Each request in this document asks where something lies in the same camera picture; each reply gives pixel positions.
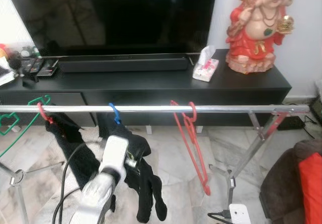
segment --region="tv screen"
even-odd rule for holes
[[[12,0],[42,55],[193,53],[214,0]]]

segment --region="white tile floor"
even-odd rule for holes
[[[165,224],[213,223],[207,217],[207,213],[223,210],[226,202],[226,180],[221,172],[237,164],[256,136],[251,128],[204,128],[198,140],[206,167],[212,165],[212,169],[207,168],[211,196],[206,196],[177,127],[153,127],[153,135],[147,135],[145,127],[132,127],[131,130],[146,137],[152,148],[152,154],[147,157],[147,161],[163,182],[163,198],[168,206],[167,219],[162,222]],[[314,126],[312,131],[317,136],[322,136],[320,128]],[[0,151],[4,150],[17,134],[10,132],[1,136]],[[97,140],[98,129],[87,128],[82,131],[82,135],[86,141]],[[247,206],[252,224],[270,223],[265,219],[258,198],[259,187],[282,153],[303,139],[310,139],[303,130],[277,132],[237,177],[233,202]],[[90,148],[100,159],[100,146],[91,144]],[[32,170],[63,160],[62,151],[44,127],[29,129],[28,134],[0,159],[13,170]],[[58,203],[61,175],[62,168],[57,168],[27,179],[24,183],[23,192],[31,223],[51,223],[53,210]],[[65,192],[75,187],[76,181],[70,173],[66,180]],[[138,223],[136,192],[123,183],[119,185],[116,194],[116,212],[106,223]],[[77,208],[79,198],[80,193],[72,195],[65,202],[63,223],[68,223]],[[21,219],[14,190],[9,186],[9,177],[0,171],[0,224],[16,223],[21,223]],[[156,217],[154,207],[149,223],[161,223]]]

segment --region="green hanger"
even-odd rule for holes
[[[46,95],[45,99],[43,97],[38,97],[30,102],[28,102],[28,106],[32,105],[33,103],[38,103],[38,102],[42,102],[43,105],[48,105],[51,101],[51,97],[50,95]],[[37,113],[37,115],[32,119],[32,121],[29,123],[29,125],[22,131],[22,133],[16,138],[16,140],[8,147],[6,148],[5,151],[3,151],[0,154],[0,158],[22,137],[22,135],[25,134],[25,132],[29,129],[29,127],[31,127],[31,125],[36,121],[36,119],[39,117],[40,113]],[[15,118],[16,121],[13,123],[13,125],[10,126],[9,129],[7,129],[5,132],[1,132],[0,131],[0,135],[4,136],[6,135],[14,126],[16,126],[18,124],[18,122],[20,121],[19,116],[13,112],[11,114],[5,114],[0,116],[0,127],[1,127],[1,120],[4,118]]]

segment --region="blue hanger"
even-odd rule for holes
[[[109,106],[111,108],[113,108],[114,110],[114,113],[115,113],[115,118],[114,118],[114,121],[117,123],[117,124],[121,124],[121,118],[120,118],[120,113],[119,111],[115,108],[114,104],[113,103],[110,103]]]

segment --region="robotic arm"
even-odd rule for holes
[[[83,197],[70,224],[103,224],[104,216],[112,209],[113,193],[119,181],[124,181],[128,140],[110,136],[107,140],[98,175],[83,188]]]

